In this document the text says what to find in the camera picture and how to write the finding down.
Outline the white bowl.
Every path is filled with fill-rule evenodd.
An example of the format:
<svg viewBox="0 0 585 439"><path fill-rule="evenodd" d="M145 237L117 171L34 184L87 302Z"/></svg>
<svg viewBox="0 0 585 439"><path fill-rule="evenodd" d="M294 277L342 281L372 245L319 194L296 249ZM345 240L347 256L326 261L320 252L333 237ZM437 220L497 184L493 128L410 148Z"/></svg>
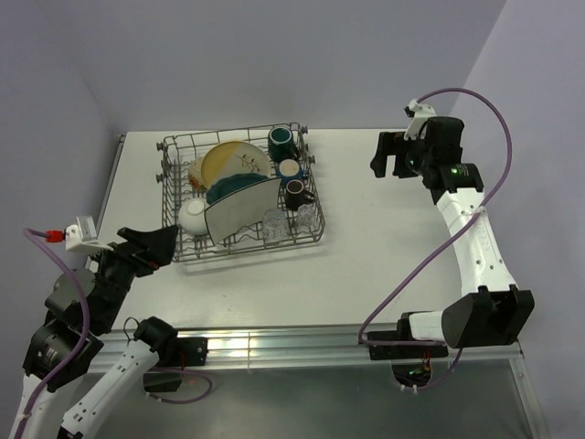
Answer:
<svg viewBox="0 0 585 439"><path fill-rule="evenodd" d="M207 235L206 208L207 202L202 198L191 198L182 204L178 221L186 233L193 236Z"/></svg>

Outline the cream bowl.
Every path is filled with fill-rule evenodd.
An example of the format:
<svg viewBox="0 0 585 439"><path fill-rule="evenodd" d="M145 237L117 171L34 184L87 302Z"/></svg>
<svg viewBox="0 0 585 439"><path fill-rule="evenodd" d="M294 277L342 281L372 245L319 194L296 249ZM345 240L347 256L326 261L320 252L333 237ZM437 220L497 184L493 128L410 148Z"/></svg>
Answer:
<svg viewBox="0 0 585 439"><path fill-rule="evenodd" d="M191 187L196 192L205 192L207 191L207 187L203 181L201 168L203 163L203 156L198 156L195 160L193 160L187 170L188 181Z"/></svg>

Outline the teal scalloped plate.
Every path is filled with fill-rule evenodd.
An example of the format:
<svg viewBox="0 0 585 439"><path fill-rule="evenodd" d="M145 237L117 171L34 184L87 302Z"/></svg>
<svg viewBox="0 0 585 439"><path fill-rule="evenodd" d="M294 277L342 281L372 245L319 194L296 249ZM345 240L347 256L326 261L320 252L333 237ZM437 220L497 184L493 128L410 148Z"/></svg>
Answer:
<svg viewBox="0 0 585 439"><path fill-rule="evenodd" d="M235 174L224 177L214 183L206 193L208 205L214 204L233 192L266 180L267 177L257 173Z"/></svg>

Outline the white square plate black rim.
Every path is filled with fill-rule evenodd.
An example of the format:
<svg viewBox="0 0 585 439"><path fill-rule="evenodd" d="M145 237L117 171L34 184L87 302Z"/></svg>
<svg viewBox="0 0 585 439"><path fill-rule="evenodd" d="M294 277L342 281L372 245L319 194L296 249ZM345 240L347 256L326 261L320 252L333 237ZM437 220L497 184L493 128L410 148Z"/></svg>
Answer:
<svg viewBox="0 0 585 439"><path fill-rule="evenodd" d="M280 178L270 178L235 191L205 210L211 241L219 244L243 227L261 222L267 210L278 204Z"/></svg>

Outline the brown mug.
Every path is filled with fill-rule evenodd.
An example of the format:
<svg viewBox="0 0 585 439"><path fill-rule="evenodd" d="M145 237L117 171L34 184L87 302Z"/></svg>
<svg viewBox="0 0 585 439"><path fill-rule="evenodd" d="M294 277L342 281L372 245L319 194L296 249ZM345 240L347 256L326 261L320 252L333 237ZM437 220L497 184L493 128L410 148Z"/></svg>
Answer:
<svg viewBox="0 0 585 439"><path fill-rule="evenodd" d="M315 196L302 180L292 179L286 184L284 201L287 209L297 211L303 205L315 203Z"/></svg>

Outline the dark blue mug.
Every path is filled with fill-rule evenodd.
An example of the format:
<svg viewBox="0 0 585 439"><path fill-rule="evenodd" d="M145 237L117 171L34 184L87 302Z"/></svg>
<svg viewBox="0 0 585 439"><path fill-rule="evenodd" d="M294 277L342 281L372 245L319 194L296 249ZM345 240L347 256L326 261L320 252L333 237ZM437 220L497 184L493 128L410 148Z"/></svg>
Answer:
<svg viewBox="0 0 585 439"><path fill-rule="evenodd" d="M295 159L284 159L275 168L277 177L282 180L303 179L304 172L301 164Z"/></svg>

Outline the clear drinking glass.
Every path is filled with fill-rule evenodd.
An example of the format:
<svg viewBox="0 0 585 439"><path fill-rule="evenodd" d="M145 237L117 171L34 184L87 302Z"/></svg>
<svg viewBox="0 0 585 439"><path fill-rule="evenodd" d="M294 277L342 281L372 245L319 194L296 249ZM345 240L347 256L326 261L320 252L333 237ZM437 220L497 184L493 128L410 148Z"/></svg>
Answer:
<svg viewBox="0 0 585 439"><path fill-rule="evenodd" d="M308 230L315 230L318 226L318 218L316 207L314 204L303 204L297 209L296 228L306 228Z"/></svg>

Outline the cream yellow plate leaf motif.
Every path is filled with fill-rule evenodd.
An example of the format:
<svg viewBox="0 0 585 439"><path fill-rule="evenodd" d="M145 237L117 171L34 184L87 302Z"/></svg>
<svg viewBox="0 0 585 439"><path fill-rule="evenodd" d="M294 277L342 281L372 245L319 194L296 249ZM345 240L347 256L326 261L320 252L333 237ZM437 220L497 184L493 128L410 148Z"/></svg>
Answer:
<svg viewBox="0 0 585 439"><path fill-rule="evenodd" d="M200 173L203 184L211 188L225 177L237 174L271 175L270 158L256 145L229 141L211 148L203 157Z"/></svg>

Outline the teal green mug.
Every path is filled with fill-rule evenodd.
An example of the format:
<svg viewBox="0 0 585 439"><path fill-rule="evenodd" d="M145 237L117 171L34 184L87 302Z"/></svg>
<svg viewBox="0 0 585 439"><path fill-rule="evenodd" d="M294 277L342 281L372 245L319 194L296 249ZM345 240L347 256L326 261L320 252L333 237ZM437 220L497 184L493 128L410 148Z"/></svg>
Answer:
<svg viewBox="0 0 585 439"><path fill-rule="evenodd" d="M285 159L298 160L300 153L293 139L293 132L284 126L274 127L268 134L268 152L275 163Z"/></svg>

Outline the clear glass mug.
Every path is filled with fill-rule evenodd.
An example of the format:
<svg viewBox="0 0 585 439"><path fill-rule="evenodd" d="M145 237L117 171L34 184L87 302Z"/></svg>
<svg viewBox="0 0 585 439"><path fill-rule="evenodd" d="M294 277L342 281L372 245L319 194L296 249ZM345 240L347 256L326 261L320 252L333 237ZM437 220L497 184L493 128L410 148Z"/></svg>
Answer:
<svg viewBox="0 0 585 439"><path fill-rule="evenodd" d="M262 233L266 242L283 241L289 236L287 215L280 209L267 210L262 218Z"/></svg>

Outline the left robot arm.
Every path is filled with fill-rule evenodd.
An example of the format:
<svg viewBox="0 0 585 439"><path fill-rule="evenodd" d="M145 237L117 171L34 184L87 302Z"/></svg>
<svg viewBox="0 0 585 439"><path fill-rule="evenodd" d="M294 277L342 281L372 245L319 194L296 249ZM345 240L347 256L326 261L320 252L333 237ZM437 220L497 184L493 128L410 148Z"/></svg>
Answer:
<svg viewBox="0 0 585 439"><path fill-rule="evenodd" d="M23 363L23 393L13 438L91 438L122 396L150 368L178 353L177 331L152 316L141 321L112 367L76 404L70 398L103 347L132 282L170 264L176 226L153 231L121 228L121 242L103 244L80 224L66 230L24 229L24 235L62 271L45 306L45 323L31 338Z"/></svg>

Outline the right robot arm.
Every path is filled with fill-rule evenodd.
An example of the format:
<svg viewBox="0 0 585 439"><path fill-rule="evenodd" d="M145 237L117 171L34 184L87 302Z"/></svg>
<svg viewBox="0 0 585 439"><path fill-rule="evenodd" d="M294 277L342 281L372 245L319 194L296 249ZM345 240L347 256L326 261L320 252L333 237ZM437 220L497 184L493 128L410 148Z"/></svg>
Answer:
<svg viewBox="0 0 585 439"><path fill-rule="evenodd" d="M482 348L515 343L534 310L531 291L508 271L485 209L487 195L479 169L462 161L463 121L432 116L414 136L382 132L370 163L376 177L421 177L450 233L461 276L460 299L441 311L401 316L388 339L369 333L369 344L397 346L413 357L425 347Z"/></svg>

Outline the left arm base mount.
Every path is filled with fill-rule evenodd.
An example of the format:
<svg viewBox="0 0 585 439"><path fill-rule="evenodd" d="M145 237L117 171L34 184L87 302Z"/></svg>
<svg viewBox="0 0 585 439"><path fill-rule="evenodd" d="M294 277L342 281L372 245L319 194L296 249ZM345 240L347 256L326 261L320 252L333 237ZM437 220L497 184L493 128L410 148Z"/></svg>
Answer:
<svg viewBox="0 0 585 439"><path fill-rule="evenodd" d="M176 370L204 366L208 353L207 344L205 337L180 337L173 353L154 366L156 369L173 371L147 372L143 377L144 390L155 394L178 391L185 379Z"/></svg>

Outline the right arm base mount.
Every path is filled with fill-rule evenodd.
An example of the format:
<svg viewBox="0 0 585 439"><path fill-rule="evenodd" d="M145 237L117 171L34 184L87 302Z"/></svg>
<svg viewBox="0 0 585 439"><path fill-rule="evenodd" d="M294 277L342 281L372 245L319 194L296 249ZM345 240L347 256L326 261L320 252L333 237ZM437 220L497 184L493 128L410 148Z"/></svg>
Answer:
<svg viewBox="0 0 585 439"><path fill-rule="evenodd" d="M449 350L445 346L380 346L368 347L369 357L373 361L410 360L392 367L396 381L406 387L421 387L431 380L431 361L446 358Z"/></svg>

